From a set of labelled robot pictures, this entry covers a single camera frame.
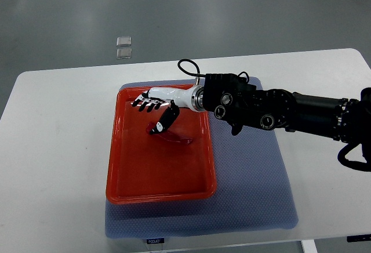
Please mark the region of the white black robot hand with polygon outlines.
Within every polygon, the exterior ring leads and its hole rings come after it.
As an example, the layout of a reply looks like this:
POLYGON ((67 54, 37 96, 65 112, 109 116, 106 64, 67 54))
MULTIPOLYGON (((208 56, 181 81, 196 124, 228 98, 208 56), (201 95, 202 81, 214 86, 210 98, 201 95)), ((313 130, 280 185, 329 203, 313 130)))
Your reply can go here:
POLYGON ((150 130, 150 135, 160 134, 166 132, 173 125, 180 114, 180 108, 188 108, 192 111, 200 110, 197 101, 198 93, 200 93, 199 86, 192 86, 189 89, 153 87, 135 98, 132 107, 139 106, 139 111, 146 110, 149 113, 169 102, 170 106, 166 108, 159 121, 150 130))

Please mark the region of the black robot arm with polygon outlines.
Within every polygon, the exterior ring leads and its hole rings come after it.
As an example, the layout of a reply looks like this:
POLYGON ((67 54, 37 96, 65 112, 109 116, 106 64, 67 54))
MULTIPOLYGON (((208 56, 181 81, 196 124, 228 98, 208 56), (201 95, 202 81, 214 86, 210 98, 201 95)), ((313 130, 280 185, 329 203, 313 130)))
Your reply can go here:
POLYGON ((187 90, 153 87, 134 100, 134 107, 147 112, 169 104, 151 134, 167 131, 181 108, 208 111, 227 122, 234 136, 248 126, 265 131, 283 128, 342 141, 346 146, 338 153, 339 163, 370 171, 370 88, 361 91, 360 99, 333 99, 283 89, 258 90, 249 83, 246 72, 201 77, 203 85, 187 90))

